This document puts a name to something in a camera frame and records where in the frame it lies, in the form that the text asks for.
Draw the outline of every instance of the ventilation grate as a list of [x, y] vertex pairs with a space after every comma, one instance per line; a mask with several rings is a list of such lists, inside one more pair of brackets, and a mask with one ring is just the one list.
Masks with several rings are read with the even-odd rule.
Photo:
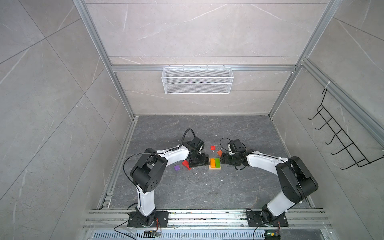
[[[156, 237], [156, 240], [203, 240], [203, 239], [244, 239], [251, 240], [254, 229], [244, 230], [163, 230], [161, 237]], [[144, 230], [137, 230], [136, 234], [127, 233], [127, 231], [121, 231], [128, 234], [137, 240], [154, 239], [149, 234], [144, 233]], [[92, 240], [126, 240], [130, 237], [124, 236], [121, 233], [117, 233], [112, 230], [97, 230], [95, 231]], [[264, 239], [264, 230], [256, 230], [253, 239]]]

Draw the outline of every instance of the dark marble floor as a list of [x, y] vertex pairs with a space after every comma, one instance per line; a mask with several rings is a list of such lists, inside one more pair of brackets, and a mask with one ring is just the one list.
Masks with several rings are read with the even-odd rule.
[[323, 240], [320, 229], [281, 229], [281, 240]]
[[[205, 143], [202, 151], [209, 157], [218, 157], [222, 137], [240, 139], [248, 149], [265, 154], [286, 157], [283, 145], [268, 116], [140, 116], [128, 148], [127, 155], [176, 146], [187, 128]], [[186, 140], [192, 139], [190, 132]], [[140, 156], [126, 163], [130, 172]], [[181, 170], [175, 171], [174, 165]], [[201, 166], [188, 170], [177, 162], [166, 168], [161, 183], [155, 189], [155, 204], [159, 209], [171, 208], [261, 208], [279, 191], [276, 175], [265, 170], [246, 167], [238, 171], [223, 165], [221, 170]], [[137, 201], [133, 184], [123, 171], [118, 177], [110, 207], [125, 208]], [[296, 208], [308, 208], [307, 203]]]

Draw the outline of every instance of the white wire mesh basket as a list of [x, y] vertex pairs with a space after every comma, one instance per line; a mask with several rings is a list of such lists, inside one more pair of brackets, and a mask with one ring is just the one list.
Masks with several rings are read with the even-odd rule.
[[167, 67], [161, 75], [166, 94], [214, 94], [231, 91], [230, 67]]

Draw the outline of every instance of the green block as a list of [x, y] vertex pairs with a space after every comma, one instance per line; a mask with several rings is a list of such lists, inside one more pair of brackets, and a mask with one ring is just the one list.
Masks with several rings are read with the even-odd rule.
[[215, 167], [221, 167], [220, 166], [220, 158], [215, 158]]

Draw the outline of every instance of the white zip tie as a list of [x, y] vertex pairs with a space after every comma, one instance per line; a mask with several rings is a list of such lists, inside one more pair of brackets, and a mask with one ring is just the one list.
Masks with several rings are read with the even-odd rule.
[[327, 85], [325, 85], [325, 88], [327, 88], [330, 83], [336, 83], [336, 82], [328, 81]]

